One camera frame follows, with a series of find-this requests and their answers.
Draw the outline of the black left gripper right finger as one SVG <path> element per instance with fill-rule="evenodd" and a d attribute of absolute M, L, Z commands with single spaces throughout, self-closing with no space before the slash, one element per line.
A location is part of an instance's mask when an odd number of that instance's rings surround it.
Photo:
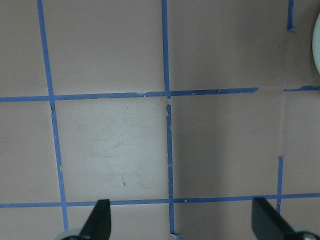
<path fill-rule="evenodd" d="M 251 229 L 257 240 L 289 240 L 296 235 L 296 231 L 262 197 L 252 200 Z"/>

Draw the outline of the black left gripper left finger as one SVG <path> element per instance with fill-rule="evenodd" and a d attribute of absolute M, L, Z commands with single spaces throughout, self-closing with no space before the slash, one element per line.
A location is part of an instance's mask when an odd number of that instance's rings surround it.
<path fill-rule="evenodd" d="M 111 205 L 109 199 L 100 199 L 79 233 L 80 240 L 109 240 L 111 236 Z"/>

